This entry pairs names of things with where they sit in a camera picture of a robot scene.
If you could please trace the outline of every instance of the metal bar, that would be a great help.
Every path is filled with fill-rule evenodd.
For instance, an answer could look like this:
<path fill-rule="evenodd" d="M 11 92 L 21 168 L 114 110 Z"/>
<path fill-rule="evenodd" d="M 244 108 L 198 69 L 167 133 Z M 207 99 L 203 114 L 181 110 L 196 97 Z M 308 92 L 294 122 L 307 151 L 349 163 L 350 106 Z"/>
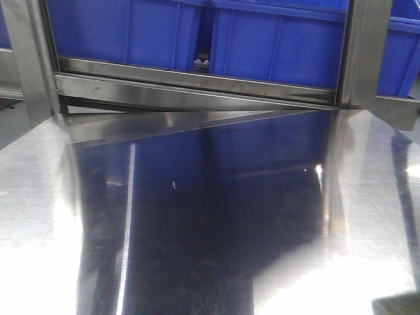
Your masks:
<path fill-rule="evenodd" d="M 333 106 L 167 87 L 87 75 L 58 73 L 55 79 L 60 95 L 116 104 L 131 104 L 137 108 L 217 111 L 334 109 Z"/>
<path fill-rule="evenodd" d="M 95 75 L 114 79 L 187 87 L 206 91 L 259 96 L 313 104 L 334 104 L 335 91 L 314 87 L 300 87 L 273 82 L 218 77 L 200 73 L 184 73 L 137 66 L 125 66 L 94 60 L 60 58 L 63 72 Z"/>
<path fill-rule="evenodd" d="M 31 126 L 60 112 L 53 78 L 45 0 L 0 0 Z"/>
<path fill-rule="evenodd" d="M 11 98 L 13 100 L 23 100 L 24 94 L 19 86 L 1 85 L 0 98 Z"/>
<path fill-rule="evenodd" d="M 350 0 L 336 105 L 375 104 L 393 0 Z"/>

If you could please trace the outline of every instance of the blue plastic crate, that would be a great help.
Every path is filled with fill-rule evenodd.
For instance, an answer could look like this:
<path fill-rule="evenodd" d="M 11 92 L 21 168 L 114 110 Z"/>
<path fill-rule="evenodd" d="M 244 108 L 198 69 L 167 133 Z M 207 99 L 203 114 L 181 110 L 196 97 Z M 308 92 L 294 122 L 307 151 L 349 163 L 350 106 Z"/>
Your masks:
<path fill-rule="evenodd" d="M 190 70 L 208 0 L 49 0 L 58 53 Z"/>
<path fill-rule="evenodd" d="M 213 0 L 210 73 L 336 88 L 348 3 L 303 1 Z M 420 68 L 419 44 L 417 0 L 395 0 L 379 94 L 408 96 Z"/>
<path fill-rule="evenodd" d="M 11 48 L 11 41 L 7 33 L 7 27 L 5 22 L 5 17 L 3 16 L 3 11 L 1 10 L 0 5 L 0 47 L 1 48 Z"/>

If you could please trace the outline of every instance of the metal sheet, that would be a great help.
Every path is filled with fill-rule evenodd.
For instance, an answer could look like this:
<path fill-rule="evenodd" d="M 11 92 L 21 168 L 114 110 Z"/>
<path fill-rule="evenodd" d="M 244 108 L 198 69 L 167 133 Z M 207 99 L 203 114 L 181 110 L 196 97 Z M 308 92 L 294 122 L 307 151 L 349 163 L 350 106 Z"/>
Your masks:
<path fill-rule="evenodd" d="M 19 85 L 19 75 L 10 49 L 0 48 L 0 87 L 4 84 Z"/>
<path fill-rule="evenodd" d="M 0 313 L 373 314 L 419 292 L 420 146 L 332 113 L 44 122 L 0 151 Z"/>

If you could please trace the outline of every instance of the metal shelf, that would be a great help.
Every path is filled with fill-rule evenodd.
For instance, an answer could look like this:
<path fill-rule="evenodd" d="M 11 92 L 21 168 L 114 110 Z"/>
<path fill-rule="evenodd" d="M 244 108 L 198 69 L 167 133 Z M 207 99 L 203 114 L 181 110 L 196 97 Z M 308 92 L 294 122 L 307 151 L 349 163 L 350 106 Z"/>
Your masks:
<path fill-rule="evenodd" d="M 336 91 L 59 58 L 46 0 L 0 2 L 13 46 L 13 52 L 0 49 L 0 70 L 14 81 L 7 84 L 21 82 L 33 126 L 52 113 L 66 114 L 67 96 L 121 110 L 366 108 L 401 129 L 412 128 L 420 111 L 418 101 L 376 93 L 392 0 L 350 0 Z M 22 92 L 9 86 L 0 95 L 22 97 Z"/>

